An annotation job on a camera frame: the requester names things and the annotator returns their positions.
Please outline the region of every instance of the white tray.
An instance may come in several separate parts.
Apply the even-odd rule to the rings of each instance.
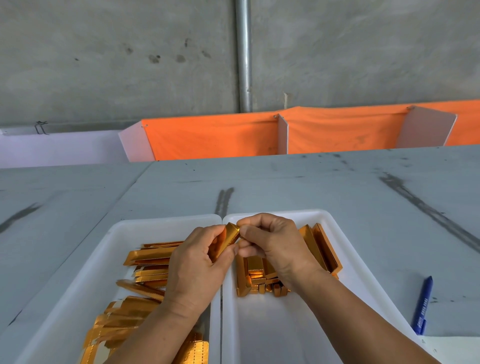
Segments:
[[[323,210],[273,212],[295,221],[297,228],[319,222],[342,263],[338,278],[366,304],[407,337],[421,340],[387,296],[332,216]],[[237,223],[250,214],[227,215],[223,223]],[[223,283],[222,362],[342,363],[315,316],[295,293],[237,297],[235,267]]]
[[[125,220],[113,225],[16,363],[76,363],[95,317],[111,301],[135,295],[115,284],[118,279],[131,279],[134,267],[123,265],[130,250],[143,243],[184,240],[197,226],[221,223],[218,215],[199,215]],[[209,341],[208,361],[220,363],[220,290],[202,318]]]

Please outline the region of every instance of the vertical pipe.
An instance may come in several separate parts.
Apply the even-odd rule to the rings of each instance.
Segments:
[[[252,30],[250,0],[235,0],[240,112],[252,112]]]

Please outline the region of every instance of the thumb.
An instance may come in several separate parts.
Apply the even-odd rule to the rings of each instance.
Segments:
[[[239,250],[238,244],[232,244],[227,246],[222,254],[218,257],[216,262],[213,264],[214,267],[220,269],[223,275],[226,275],[228,268],[232,265],[235,256],[237,255]]]
[[[271,233],[262,230],[253,225],[242,225],[240,227],[240,236],[251,243],[257,244],[265,250],[268,237]]]

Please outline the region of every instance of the table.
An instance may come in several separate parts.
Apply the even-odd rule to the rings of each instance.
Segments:
[[[0,232],[4,277],[22,268],[10,257],[20,264],[25,239],[42,266],[2,295],[0,352],[13,362],[118,221],[307,208],[332,214],[407,321],[432,275],[426,334],[480,335],[479,157],[461,146],[0,170],[0,221],[20,197],[42,205]]]

